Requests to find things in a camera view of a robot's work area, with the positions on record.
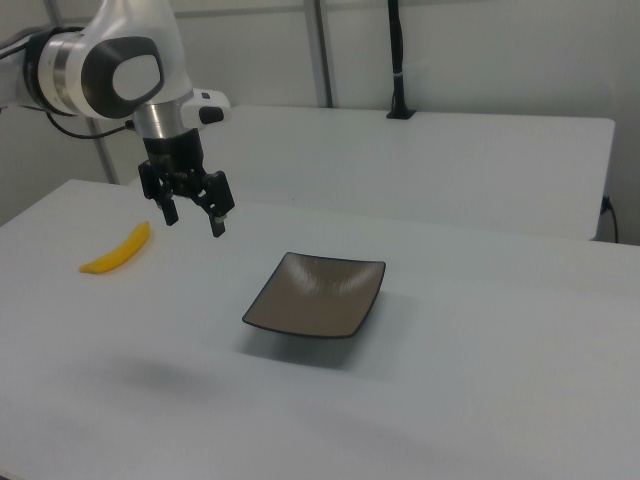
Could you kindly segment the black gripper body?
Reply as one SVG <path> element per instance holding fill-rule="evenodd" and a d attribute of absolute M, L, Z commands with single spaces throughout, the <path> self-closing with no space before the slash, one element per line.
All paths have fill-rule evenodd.
<path fill-rule="evenodd" d="M 165 139 L 144 138 L 147 159 L 138 166 L 143 194 L 158 200 L 163 190 L 185 198 L 209 196 L 210 179 L 196 129 Z"/>

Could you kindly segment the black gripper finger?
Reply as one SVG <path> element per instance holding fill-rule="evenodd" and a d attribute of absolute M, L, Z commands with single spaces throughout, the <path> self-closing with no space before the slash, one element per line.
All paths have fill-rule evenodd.
<path fill-rule="evenodd" d="M 222 236 L 226 231 L 226 216 L 235 207 L 230 185 L 223 171 L 206 174 L 202 178 L 196 203 L 208 215 L 213 237 Z"/>
<path fill-rule="evenodd" d="M 171 187 L 170 177 L 168 174 L 165 174 L 159 178 L 159 186 L 155 201 L 163 213 L 167 226 L 172 226 L 179 220 L 173 196 L 174 193 Z"/>

